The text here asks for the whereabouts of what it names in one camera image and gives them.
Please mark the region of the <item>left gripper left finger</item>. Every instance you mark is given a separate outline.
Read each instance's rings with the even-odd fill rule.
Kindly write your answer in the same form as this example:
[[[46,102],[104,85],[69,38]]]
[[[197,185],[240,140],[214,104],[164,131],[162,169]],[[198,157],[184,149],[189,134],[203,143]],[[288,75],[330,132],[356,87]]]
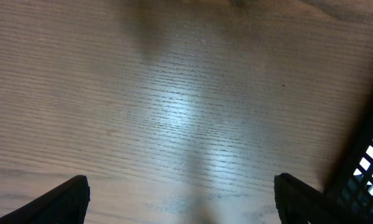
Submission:
[[[0,224],[83,224],[90,186],[76,175],[25,206],[0,217]]]

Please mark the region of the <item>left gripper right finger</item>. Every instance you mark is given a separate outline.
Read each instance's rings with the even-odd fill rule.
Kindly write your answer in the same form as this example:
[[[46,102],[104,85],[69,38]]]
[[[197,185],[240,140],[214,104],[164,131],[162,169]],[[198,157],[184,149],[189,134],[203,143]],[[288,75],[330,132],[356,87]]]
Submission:
[[[274,178],[275,204],[282,224],[348,224],[357,218],[296,177]]]

